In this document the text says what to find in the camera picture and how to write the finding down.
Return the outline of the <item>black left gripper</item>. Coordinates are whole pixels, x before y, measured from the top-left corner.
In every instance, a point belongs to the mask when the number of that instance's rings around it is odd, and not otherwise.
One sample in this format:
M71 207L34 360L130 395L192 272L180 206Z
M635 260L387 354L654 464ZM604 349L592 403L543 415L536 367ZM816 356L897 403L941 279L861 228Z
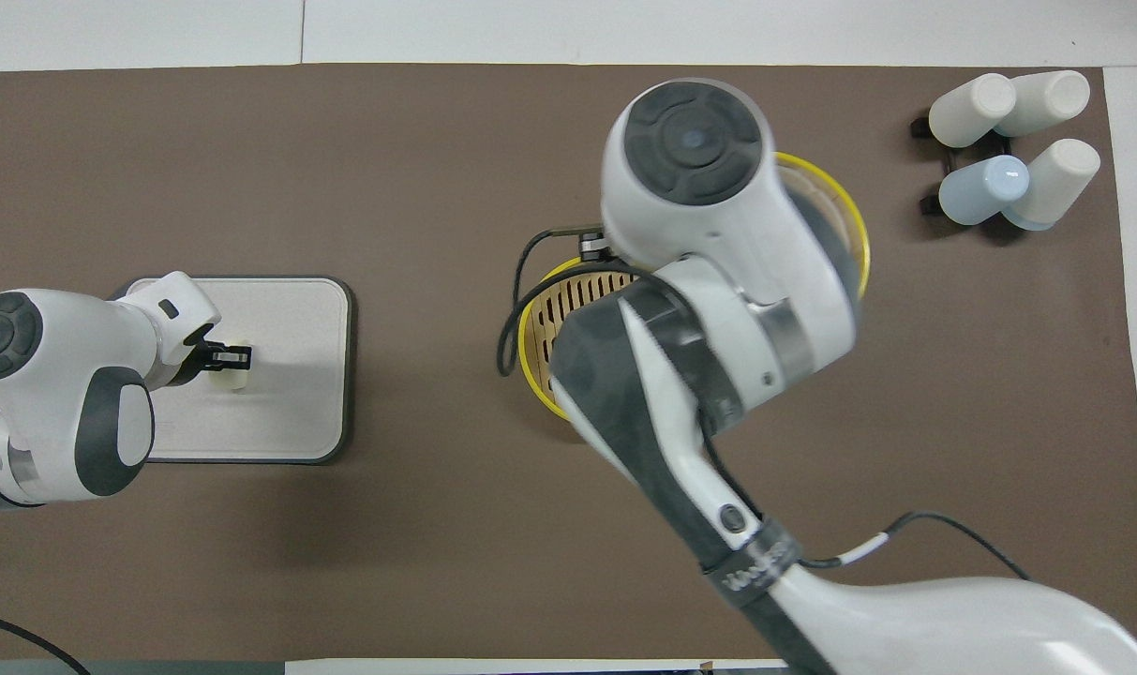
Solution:
M214 325L205 323L200 328L186 334L184 345L189 347L186 359L169 380L171 388L179 388L196 380L204 370L247 370L250 368L252 349L250 345L225 345L207 340Z

